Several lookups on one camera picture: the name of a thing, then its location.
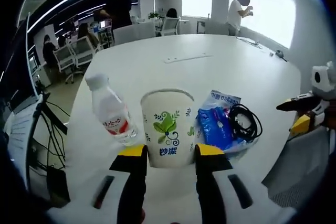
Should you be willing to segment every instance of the paper cup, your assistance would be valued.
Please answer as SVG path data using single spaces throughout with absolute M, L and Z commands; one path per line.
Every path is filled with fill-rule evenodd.
M 194 98 L 179 89 L 152 91 L 141 99 L 151 167 L 182 167 L 193 162 L 193 103 Z

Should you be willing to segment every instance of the water bottle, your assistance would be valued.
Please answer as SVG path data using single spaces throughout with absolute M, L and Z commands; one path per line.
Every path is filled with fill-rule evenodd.
M 100 73 L 85 80 L 92 91 L 92 108 L 99 122 L 118 142 L 134 144 L 137 128 L 126 104 L 109 86 L 109 78 Z

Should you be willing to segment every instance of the white table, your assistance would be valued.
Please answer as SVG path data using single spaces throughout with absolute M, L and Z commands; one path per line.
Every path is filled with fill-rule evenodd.
M 164 62 L 200 55 L 212 57 Z M 294 121 L 294 112 L 277 111 L 276 106 L 300 93 L 300 72 L 291 63 L 222 35 L 165 36 L 112 47 L 95 55 L 86 75 L 98 72 L 106 73 L 124 98 L 139 128 L 139 143 L 144 143 L 140 100 L 148 91 L 186 90 L 194 96 L 196 108 L 211 89 L 241 97 L 259 117 L 264 132 L 235 166 L 257 182 L 273 167 Z M 68 126 L 66 175 L 70 197 L 74 198 L 76 188 L 97 170 L 108 169 L 123 146 L 113 141 L 92 114 L 91 93 L 84 80 Z M 148 166 L 145 223 L 201 223 L 195 182 L 194 165 L 177 170 Z

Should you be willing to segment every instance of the white shirt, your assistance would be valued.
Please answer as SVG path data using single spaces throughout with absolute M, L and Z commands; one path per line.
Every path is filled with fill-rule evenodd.
M 241 16 L 238 13 L 242 9 L 242 5 L 238 0 L 233 0 L 230 4 L 229 12 L 227 15 L 227 22 L 234 26 L 237 30 L 240 30 Z

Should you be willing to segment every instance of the bottle label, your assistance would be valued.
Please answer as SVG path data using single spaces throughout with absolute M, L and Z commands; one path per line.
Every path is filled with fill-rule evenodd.
M 103 125 L 112 135 L 119 135 L 129 130 L 129 122 L 124 116 L 115 116 Z

